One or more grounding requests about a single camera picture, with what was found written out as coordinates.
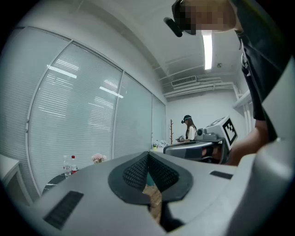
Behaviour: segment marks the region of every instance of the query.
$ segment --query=person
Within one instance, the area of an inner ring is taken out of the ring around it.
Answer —
[[[238,165],[244,155],[256,153],[277,137],[262,102],[279,80],[291,53],[276,23],[264,10],[269,9],[270,4],[264,0],[177,0],[172,6],[179,27],[168,24],[173,31],[195,35],[197,30],[234,29],[240,41],[242,72],[250,90],[256,121],[248,136],[232,147],[229,165]]]
[[[181,123],[186,124],[185,140],[183,142],[189,142],[191,140],[194,140],[195,139],[195,134],[197,132],[197,128],[194,125],[192,117],[190,115],[184,116]]]

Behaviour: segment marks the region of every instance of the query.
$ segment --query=plastic bottle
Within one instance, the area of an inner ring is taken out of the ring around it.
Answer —
[[[78,170],[78,167],[76,165],[75,156],[72,156],[71,167],[72,167],[72,174],[76,173]]]
[[[71,166],[66,156],[64,156],[64,172],[66,178],[71,175]]]

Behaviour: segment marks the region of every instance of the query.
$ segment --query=air conditioner vent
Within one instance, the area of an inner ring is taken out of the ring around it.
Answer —
[[[188,83],[195,83],[197,82],[197,76],[190,76],[182,79],[177,79],[175,81],[172,81],[171,84],[173,87],[177,87],[180,85],[188,84]]]

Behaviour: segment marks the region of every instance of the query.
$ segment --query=white sleeve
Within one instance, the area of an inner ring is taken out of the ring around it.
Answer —
[[[195,129],[194,129],[193,126],[190,126],[190,128],[189,128],[188,139],[190,139],[190,140],[194,140],[195,139]]]

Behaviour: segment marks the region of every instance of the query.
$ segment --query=woman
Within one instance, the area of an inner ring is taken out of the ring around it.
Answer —
[[[178,142],[189,142],[191,140],[195,139],[195,134],[197,132],[197,128],[194,125],[194,122],[192,120],[192,117],[190,115],[186,115],[181,123],[185,123],[187,125],[186,128],[186,133],[185,133],[185,140],[180,141],[179,139],[177,140]]]

